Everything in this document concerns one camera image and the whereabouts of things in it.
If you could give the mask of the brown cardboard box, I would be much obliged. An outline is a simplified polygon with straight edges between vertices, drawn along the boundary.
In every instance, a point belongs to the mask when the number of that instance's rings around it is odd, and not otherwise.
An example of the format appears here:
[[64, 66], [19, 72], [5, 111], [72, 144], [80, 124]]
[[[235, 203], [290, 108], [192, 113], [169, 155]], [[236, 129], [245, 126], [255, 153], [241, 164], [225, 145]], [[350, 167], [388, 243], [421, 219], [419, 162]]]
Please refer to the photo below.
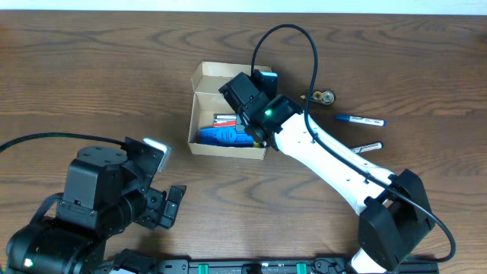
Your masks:
[[264, 148], [238, 148], [204, 145], [199, 141], [199, 130], [213, 124], [215, 114], [233, 114], [234, 111], [221, 96], [218, 89], [238, 73], [250, 74], [249, 65], [223, 62], [202, 62], [195, 70], [191, 82], [193, 105], [187, 143], [195, 155], [221, 156], [262, 160]]

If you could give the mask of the blue plastic holder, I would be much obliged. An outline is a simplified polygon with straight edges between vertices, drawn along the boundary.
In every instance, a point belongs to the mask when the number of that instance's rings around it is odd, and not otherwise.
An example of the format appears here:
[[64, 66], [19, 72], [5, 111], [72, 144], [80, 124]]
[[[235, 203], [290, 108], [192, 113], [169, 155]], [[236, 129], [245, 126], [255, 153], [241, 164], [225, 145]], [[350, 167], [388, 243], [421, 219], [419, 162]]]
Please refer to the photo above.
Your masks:
[[203, 145], [224, 147], [253, 147], [253, 138], [235, 127], [204, 128], [199, 131], [199, 142]]

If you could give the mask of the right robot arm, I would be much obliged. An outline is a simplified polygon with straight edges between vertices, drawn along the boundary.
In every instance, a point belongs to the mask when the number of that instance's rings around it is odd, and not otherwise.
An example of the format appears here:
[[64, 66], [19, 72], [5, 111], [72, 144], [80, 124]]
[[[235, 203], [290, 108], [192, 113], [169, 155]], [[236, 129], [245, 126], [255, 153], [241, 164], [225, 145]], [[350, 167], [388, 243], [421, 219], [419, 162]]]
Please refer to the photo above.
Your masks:
[[395, 175], [324, 132], [293, 100], [275, 94], [277, 76], [261, 81], [241, 72], [219, 88], [246, 133], [300, 161], [335, 189], [359, 217], [358, 273], [394, 271], [433, 229], [422, 180]]

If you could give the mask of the correction tape dispenser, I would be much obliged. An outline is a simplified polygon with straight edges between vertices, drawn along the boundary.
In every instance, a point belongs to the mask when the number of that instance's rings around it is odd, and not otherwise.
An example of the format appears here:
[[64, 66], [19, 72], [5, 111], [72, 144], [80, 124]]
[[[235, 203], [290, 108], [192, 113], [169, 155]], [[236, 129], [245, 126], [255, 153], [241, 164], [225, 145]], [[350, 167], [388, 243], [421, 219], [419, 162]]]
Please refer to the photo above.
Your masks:
[[309, 99], [310, 102], [321, 104], [325, 106], [329, 106], [335, 103], [336, 101], [336, 94], [331, 89], [326, 89], [322, 91], [314, 91], [311, 98]]

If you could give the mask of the blue marker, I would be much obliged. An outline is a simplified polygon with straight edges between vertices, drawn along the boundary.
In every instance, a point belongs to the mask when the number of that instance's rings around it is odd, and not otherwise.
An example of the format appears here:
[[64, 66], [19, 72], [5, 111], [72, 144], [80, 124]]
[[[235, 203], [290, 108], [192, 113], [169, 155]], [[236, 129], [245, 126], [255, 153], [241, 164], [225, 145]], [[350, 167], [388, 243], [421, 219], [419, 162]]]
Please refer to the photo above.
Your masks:
[[360, 117], [360, 116], [349, 116], [344, 114], [336, 114], [335, 118], [337, 120], [349, 123], [360, 123], [370, 126], [385, 126], [387, 122], [383, 119], [375, 119], [375, 118], [368, 118], [368, 117]]

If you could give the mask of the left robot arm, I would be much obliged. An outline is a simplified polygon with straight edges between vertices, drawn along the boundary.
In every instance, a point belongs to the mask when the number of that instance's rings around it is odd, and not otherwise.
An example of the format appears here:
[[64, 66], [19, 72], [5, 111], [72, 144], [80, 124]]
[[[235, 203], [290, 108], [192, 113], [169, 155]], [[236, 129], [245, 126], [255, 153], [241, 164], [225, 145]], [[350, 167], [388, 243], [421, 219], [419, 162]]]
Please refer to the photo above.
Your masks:
[[151, 187], [171, 149], [152, 139], [120, 149], [89, 146], [68, 167], [63, 193], [48, 197], [7, 246], [7, 273], [93, 273], [106, 242], [132, 223], [174, 225], [186, 186]]

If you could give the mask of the red lighter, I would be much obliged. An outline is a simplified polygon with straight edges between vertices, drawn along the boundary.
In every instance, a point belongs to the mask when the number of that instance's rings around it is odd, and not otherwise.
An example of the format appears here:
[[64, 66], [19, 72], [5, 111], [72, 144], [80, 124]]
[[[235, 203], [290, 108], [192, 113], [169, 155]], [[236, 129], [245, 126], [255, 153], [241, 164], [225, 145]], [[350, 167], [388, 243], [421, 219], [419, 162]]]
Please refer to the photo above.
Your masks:
[[233, 120], [216, 120], [213, 122], [212, 126], [215, 128], [220, 128], [220, 127], [232, 127], [236, 126], [237, 121], [235, 119]]

